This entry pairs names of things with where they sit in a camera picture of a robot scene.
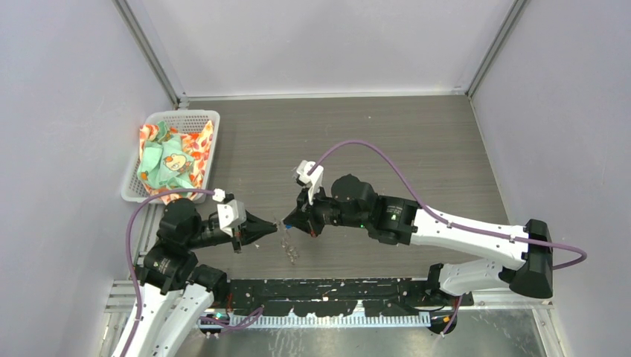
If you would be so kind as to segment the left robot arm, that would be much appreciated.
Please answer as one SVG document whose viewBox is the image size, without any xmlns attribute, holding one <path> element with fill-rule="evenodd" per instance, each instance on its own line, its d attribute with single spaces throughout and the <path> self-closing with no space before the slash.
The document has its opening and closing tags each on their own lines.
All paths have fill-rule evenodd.
<svg viewBox="0 0 631 357">
<path fill-rule="evenodd" d="M 177 354 L 205 310 L 221 307 L 230 294 L 226 272 L 199 263 L 194 251 L 229 244 L 239 253 L 277 230 L 231 196 L 207 219 L 190 199 L 168 203 L 155 245 L 132 265 L 136 298 L 114 356 Z"/>
</svg>

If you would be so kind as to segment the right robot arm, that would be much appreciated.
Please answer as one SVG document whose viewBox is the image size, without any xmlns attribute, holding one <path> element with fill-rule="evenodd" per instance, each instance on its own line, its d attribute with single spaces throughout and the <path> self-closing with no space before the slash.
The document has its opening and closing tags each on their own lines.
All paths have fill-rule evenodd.
<svg viewBox="0 0 631 357">
<path fill-rule="evenodd" d="M 327 225 L 364 228 L 387 245 L 430 245 L 475 255 L 468 263 L 437 263 L 424 286 L 427 300 L 444 305 L 471 291 L 507 287 L 527 298 L 553 296 L 553 251 L 548 225 L 494 225 L 453 216 L 410 199 L 382 196 L 353 175 L 324 188 L 304 186 L 295 209 L 283 220 L 312 237 Z"/>
</svg>

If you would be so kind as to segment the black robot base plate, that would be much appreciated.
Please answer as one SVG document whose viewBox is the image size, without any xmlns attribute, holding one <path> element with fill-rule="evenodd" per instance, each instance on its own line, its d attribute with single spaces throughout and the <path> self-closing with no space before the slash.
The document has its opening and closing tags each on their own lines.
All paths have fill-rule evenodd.
<svg viewBox="0 0 631 357">
<path fill-rule="evenodd" d="M 261 307 L 265 317 L 347 317 L 362 307 L 369 317 L 390 317 L 447 312 L 457 301 L 423 279 L 233 279 L 212 306 L 239 315 Z"/>
</svg>

